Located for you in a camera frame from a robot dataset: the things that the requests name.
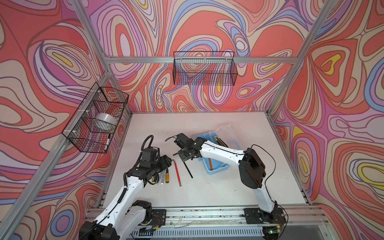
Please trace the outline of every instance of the black stick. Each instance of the black stick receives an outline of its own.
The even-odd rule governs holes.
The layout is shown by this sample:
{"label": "black stick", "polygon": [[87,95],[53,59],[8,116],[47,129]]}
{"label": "black stick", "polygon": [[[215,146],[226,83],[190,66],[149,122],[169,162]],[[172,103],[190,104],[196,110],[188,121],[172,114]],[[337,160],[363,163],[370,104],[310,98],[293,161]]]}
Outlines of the black stick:
{"label": "black stick", "polygon": [[187,169],[189,175],[191,175],[191,178],[193,178],[193,176],[192,176],[191,172],[189,171],[189,168],[187,167],[186,163],[185,163],[185,162],[183,162],[183,163],[184,163],[184,166],[186,167],[186,169]]}

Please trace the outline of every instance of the blue container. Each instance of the blue container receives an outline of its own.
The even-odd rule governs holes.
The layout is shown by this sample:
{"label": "blue container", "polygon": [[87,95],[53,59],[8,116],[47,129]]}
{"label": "blue container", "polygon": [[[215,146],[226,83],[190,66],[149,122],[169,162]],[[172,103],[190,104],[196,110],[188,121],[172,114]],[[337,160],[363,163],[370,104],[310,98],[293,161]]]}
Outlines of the blue container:
{"label": "blue container", "polygon": [[[205,133],[205,134],[198,135],[198,136],[196,136],[196,138],[202,137],[202,138],[205,138],[205,139],[207,139],[207,140],[209,140],[209,141],[211,141],[211,142],[213,142],[215,144],[218,144],[216,139],[215,139],[215,136],[218,136],[216,134],[216,132],[210,132],[210,133]],[[207,157],[199,157],[199,161],[203,161],[203,163],[205,165],[205,170],[210,175],[218,173],[218,172],[221,172],[221,171],[224,171],[224,170],[226,170],[227,168],[230,167],[230,165],[228,165],[226,163],[223,163],[223,162],[220,162],[218,160],[215,160],[215,159],[211,158],[212,169],[213,169],[213,170],[211,170],[211,166],[209,165],[209,159]]]}

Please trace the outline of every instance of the black wire basket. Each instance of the black wire basket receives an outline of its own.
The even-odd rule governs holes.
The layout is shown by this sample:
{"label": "black wire basket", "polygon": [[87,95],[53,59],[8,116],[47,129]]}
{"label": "black wire basket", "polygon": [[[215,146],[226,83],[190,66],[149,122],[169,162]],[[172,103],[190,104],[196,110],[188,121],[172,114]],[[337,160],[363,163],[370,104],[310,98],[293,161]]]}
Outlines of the black wire basket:
{"label": "black wire basket", "polygon": [[237,78],[234,55],[233,51],[175,51],[173,83],[234,86]]}
{"label": "black wire basket", "polygon": [[107,153],[128,103],[128,97],[128,94],[118,89],[98,86],[73,129],[63,131],[64,136],[80,152]]}

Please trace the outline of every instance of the white tabletop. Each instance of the white tabletop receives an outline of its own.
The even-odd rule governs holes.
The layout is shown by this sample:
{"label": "white tabletop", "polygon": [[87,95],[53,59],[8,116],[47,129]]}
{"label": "white tabletop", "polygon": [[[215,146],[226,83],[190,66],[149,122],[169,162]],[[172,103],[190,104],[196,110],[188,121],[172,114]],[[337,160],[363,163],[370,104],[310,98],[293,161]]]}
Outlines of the white tabletop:
{"label": "white tabletop", "polygon": [[[203,162],[188,160],[188,174],[179,156],[172,156],[180,148],[167,137],[184,133],[189,137],[214,131],[222,125],[231,124],[245,148],[252,144],[262,146],[276,160],[275,173],[268,179],[267,187],[271,197],[279,204],[304,204],[305,200],[290,170],[283,151],[263,112],[250,113],[148,113],[133,114],[128,128],[111,184],[104,202],[106,207],[123,184],[123,173],[136,162],[141,144],[148,135],[154,135],[152,146],[160,148],[161,156],[166,154],[175,159],[182,187],[179,187],[175,167],[169,168],[168,184],[147,184],[136,199],[152,203],[153,207],[200,207],[255,205],[252,190],[240,180],[239,170],[230,167],[222,172],[208,175]],[[271,157],[263,150],[253,147],[265,164],[266,175],[274,168]]]}

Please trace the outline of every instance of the red pen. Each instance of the red pen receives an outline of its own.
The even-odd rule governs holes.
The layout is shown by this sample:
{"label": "red pen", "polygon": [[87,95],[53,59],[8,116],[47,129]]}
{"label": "red pen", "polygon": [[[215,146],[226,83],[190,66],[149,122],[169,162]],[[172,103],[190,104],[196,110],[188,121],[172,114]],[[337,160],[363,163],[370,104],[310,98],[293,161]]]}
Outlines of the red pen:
{"label": "red pen", "polygon": [[180,176],[179,176],[179,171],[177,170],[177,165],[176,165],[176,161],[174,159],[172,159],[173,163],[175,164],[175,169],[176,169],[176,174],[177,174],[177,178],[179,180],[179,185],[181,187],[181,181],[180,181]]}

